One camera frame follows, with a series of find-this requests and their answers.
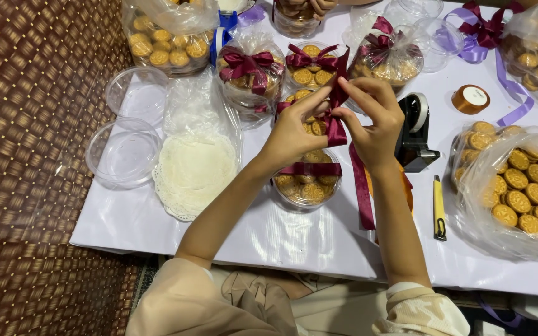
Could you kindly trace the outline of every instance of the brown woven mat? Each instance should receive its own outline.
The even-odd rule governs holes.
[[[0,0],[0,335],[124,334],[140,261],[68,241],[130,64],[120,0]]]

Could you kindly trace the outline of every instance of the person's right hand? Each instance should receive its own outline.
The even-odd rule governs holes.
[[[373,120],[373,125],[362,126],[355,113],[347,108],[335,108],[331,114],[340,117],[348,127],[356,152],[370,173],[380,167],[392,167],[405,118],[392,87],[385,81],[367,77],[351,81],[340,77],[338,83]]]

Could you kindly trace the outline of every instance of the beige clothing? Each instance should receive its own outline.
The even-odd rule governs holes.
[[[292,317],[312,336],[466,336],[470,331],[447,297],[414,283],[385,292],[379,284],[348,282],[288,305],[285,292],[264,277],[211,273],[185,259],[165,263],[130,318],[126,336],[290,336]]]

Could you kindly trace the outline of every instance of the white tablecloth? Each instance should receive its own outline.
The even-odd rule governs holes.
[[[384,6],[377,4],[374,8],[380,10]],[[458,6],[446,3],[442,16]],[[341,33],[350,24],[349,9],[338,6],[332,11],[312,40],[341,44]],[[494,10],[483,8],[482,11],[484,18],[490,18]],[[270,13],[264,28],[274,31]],[[275,41],[284,53],[289,42],[300,42],[277,33]],[[433,238],[432,181],[435,174],[444,175],[453,137],[467,122],[494,123],[519,105],[504,91],[495,73],[495,55],[490,51],[482,64],[471,65],[455,58],[443,71],[423,73],[407,87],[407,93],[417,91],[426,95],[431,113],[429,148],[441,152],[440,159],[427,169],[408,174],[414,185],[414,218],[435,286],[538,295],[538,262],[486,256],[462,241],[451,224],[447,241]],[[491,105],[475,116],[457,111],[451,104],[451,96],[464,84],[484,88],[491,96]],[[370,124],[366,117],[361,121]],[[538,125],[538,106],[517,124]],[[270,130],[270,124],[265,123],[244,133],[244,163],[258,152]],[[279,196],[267,184],[221,247],[217,262],[384,279],[379,250],[359,223],[348,146],[332,150],[342,164],[343,178],[340,192],[329,203],[310,213],[284,210]],[[446,193],[445,198],[446,211],[451,216],[452,195]],[[400,201],[400,206],[405,206],[405,202]],[[152,185],[129,191],[109,190],[95,179],[70,243],[117,253],[142,251],[171,255],[176,252],[186,228],[188,223],[179,222],[164,211]]]

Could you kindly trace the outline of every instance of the tape roll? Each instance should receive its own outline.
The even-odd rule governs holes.
[[[476,85],[461,86],[452,95],[452,104],[464,114],[477,114],[486,109],[491,98],[485,90]]]
[[[427,120],[427,115],[429,115],[429,104],[427,103],[427,97],[422,93],[412,92],[409,96],[414,95],[418,100],[418,118],[414,126],[410,127],[410,133],[416,133],[420,131],[424,125],[425,120]]]

